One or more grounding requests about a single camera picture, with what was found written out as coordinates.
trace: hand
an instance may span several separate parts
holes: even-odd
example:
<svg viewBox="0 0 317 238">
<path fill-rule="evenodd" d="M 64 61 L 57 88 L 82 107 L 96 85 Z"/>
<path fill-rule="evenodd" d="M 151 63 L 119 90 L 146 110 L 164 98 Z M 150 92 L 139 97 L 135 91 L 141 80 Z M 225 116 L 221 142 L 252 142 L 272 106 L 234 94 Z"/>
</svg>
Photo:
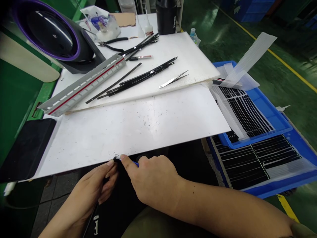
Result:
<svg viewBox="0 0 317 238">
<path fill-rule="evenodd" d="M 182 186 L 182 178 L 173 163 L 164 155 L 139 159 L 139 168 L 126 155 L 121 155 L 139 200 L 161 212 L 171 214 L 180 197 L 177 190 Z"/>
<path fill-rule="evenodd" d="M 56 216 L 66 218 L 69 226 L 85 223 L 96 202 L 102 204 L 110 197 L 118 175 L 113 160 L 94 168 L 78 181 Z M 108 177 L 109 181 L 103 185 L 103 179 Z"/>
</svg>

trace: right hand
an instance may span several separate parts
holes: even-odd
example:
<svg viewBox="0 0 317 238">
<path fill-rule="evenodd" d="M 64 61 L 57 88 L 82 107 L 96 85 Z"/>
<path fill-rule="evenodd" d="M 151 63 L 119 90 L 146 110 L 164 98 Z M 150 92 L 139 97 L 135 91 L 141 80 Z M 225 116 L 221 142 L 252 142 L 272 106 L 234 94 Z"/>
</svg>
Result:
<svg viewBox="0 0 317 238">
<path fill-rule="evenodd" d="M 172 213 L 182 181 L 173 163 L 164 155 L 150 159 L 142 156 L 137 167 L 127 155 L 120 158 L 139 200 L 161 212 Z"/>
</svg>

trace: purple ring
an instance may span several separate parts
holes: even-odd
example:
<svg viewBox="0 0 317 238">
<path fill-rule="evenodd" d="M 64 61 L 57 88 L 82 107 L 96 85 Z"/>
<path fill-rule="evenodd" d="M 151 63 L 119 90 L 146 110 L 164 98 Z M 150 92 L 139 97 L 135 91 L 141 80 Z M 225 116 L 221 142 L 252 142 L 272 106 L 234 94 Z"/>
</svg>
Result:
<svg viewBox="0 0 317 238">
<path fill-rule="evenodd" d="M 80 44 L 79 44 L 79 40 L 78 40 L 78 37 L 75 33 L 75 31 L 73 30 L 72 26 L 68 23 L 68 21 L 58 12 L 56 11 L 54 8 L 52 8 L 51 6 L 43 3 L 43 2 L 40 2 L 38 0 L 23 0 L 21 2 L 32 2 L 32 3 L 36 3 L 36 4 L 39 4 L 39 5 L 42 5 L 48 9 L 50 9 L 52 12 L 54 12 L 56 15 L 58 15 L 65 23 L 66 25 L 71 29 L 71 31 L 73 32 L 74 36 L 75 36 L 75 39 L 76 39 L 76 42 L 77 42 L 77 51 L 76 51 L 76 54 L 70 58 L 65 58 L 65 57 L 60 57 L 60 56 L 56 56 L 56 55 L 53 55 L 51 54 L 50 52 L 47 52 L 45 49 L 42 49 L 41 47 L 39 47 L 28 35 L 27 33 L 24 31 L 23 27 L 21 26 L 20 24 L 20 21 L 19 21 L 19 18 L 18 18 L 18 4 L 13 8 L 13 18 L 16 22 L 16 24 L 18 25 L 19 29 L 23 32 L 23 34 L 26 36 L 26 38 L 32 42 L 33 45 L 35 45 L 37 48 L 39 48 L 41 51 L 43 51 L 45 54 L 53 57 L 53 58 L 56 58 L 58 60 L 63 60 L 63 61 L 73 61 L 74 59 L 76 59 L 78 56 L 79 56 L 79 53 L 80 53 Z"/>
</svg>

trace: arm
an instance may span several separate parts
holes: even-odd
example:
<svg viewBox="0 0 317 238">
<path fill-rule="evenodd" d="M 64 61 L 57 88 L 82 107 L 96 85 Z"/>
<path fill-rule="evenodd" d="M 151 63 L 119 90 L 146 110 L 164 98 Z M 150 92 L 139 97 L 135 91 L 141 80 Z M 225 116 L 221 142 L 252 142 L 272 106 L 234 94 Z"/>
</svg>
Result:
<svg viewBox="0 0 317 238">
<path fill-rule="evenodd" d="M 113 160 L 88 172 L 78 181 L 39 238 L 81 237 L 96 202 L 102 204 L 110 197 L 118 175 Z M 103 179 L 108 177 L 109 181 L 103 184 Z"/>
<path fill-rule="evenodd" d="M 165 156 L 141 157 L 139 168 L 122 163 L 141 202 L 220 237 L 287 237 L 294 223 L 277 208 L 250 194 L 181 178 Z"/>
</svg>

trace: black bottle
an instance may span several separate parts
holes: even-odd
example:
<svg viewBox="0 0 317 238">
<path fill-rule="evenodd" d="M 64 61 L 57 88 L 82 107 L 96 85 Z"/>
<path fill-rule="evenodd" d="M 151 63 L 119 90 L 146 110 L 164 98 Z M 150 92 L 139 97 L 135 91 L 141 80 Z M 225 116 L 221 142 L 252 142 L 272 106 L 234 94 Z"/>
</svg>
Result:
<svg viewBox="0 0 317 238">
<path fill-rule="evenodd" d="M 176 0 L 156 0 L 156 17 L 160 35 L 173 34 L 176 30 Z"/>
</svg>

